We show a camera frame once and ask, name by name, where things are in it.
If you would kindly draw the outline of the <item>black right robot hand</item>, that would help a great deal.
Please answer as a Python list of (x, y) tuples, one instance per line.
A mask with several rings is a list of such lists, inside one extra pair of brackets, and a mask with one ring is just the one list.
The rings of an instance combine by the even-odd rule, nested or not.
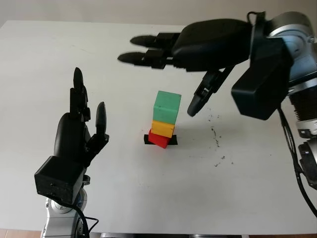
[(218, 91), (235, 65), (248, 59), (251, 31), (251, 23), (237, 19), (195, 22), (181, 32), (135, 36), (130, 43), (148, 50), (123, 53), (117, 59), (155, 69), (172, 65), (187, 72), (205, 72), (187, 110), (193, 117)]

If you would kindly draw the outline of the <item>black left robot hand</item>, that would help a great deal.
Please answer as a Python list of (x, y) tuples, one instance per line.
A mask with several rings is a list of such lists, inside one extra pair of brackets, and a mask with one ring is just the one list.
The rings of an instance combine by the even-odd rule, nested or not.
[(65, 113), (57, 127), (54, 155), (75, 161), (87, 168), (97, 154), (109, 142), (106, 134), (106, 107), (100, 102), (96, 112), (96, 133), (90, 135), (86, 122), (91, 119), (88, 94), (80, 68), (75, 68), (73, 87), (70, 88), (69, 112)]

